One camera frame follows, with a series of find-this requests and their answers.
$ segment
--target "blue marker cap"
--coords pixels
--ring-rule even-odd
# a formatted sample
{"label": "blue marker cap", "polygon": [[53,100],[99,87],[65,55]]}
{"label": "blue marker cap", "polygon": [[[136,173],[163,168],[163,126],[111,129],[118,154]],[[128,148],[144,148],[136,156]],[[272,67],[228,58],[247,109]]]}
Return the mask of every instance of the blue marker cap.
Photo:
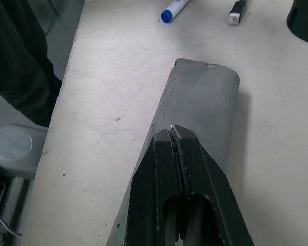
{"label": "blue marker cap", "polygon": [[162,14],[161,14],[161,19],[162,19],[162,21],[163,22],[165,22],[165,23],[170,23],[171,21],[172,21],[172,19],[173,19],[173,15],[172,15],[172,13],[171,13],[171,11],[170,10],[164,10],[163,12],[162,12]]}

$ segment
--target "wire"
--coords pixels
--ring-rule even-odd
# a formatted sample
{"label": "wire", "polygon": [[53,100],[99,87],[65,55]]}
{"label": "wire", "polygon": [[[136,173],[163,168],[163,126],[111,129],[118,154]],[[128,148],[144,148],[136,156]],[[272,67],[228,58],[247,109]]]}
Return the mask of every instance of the wire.
{"label": "wire", "polygon": [[0,218],[0,223],[7,229],[8,232],[10,232],[12,235],[15,235],[17,237],[21,237],[22,234],[21,233],[18,233],[16,231],[14,231],[13,229],[11,229],[7,223],[5,223],[1,218]]}

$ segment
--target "white table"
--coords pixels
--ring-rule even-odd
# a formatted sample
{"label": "white table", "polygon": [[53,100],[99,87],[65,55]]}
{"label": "white table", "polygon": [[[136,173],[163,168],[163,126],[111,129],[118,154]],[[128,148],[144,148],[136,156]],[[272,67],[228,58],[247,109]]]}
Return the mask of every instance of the white table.
{"label": "white table", "polygon": [[228,66],[240,102],[228,178],[254,244],[308,245],[308,43],[291,0],[87,3],[37,171],[22,245],[105,246],[174,61]]}

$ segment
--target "black clamp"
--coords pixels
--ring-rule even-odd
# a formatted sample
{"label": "black clamp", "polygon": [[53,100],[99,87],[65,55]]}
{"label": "black clamp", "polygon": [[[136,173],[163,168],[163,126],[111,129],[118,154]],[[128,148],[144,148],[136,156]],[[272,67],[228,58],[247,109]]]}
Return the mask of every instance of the black clamp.
{"label": "black clamp", "polygon": [[253,245],[225,174],[195,134],[158,132],[132,179],[125,245]]}

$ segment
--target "stitching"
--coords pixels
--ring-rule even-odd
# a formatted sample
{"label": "stitching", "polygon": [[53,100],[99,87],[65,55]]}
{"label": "stitching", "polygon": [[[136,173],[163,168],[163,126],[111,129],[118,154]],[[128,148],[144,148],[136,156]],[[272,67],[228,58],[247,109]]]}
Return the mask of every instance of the stitching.
{"label": "stitching", "polygon": [[178,73],[179,73],[179,69],[177,70],[175,82],[174,82],[174,85],[172,86],[172,89],[171,89],[171,92],[170,92],[170,95],[169,95],[168,102],[166,103],[166,106],[165,106],[165,110],[164,110],[164,113],[163,113],[163,116],[162,116],[162,120],[161,120],[161,124],[160,124],[160,127],[159,127],[159,131],[161,130],[162,123],[163,123],[163,119],[164,119],[165,113],[166,113],[166,111],[167,111],[167,109],[168,109],[168,105],[169,105],[169,102],[170,102],[170,98],[171,98],[172,92],[174,91],[175,84],[176,84],[176,82],[177,82]]}

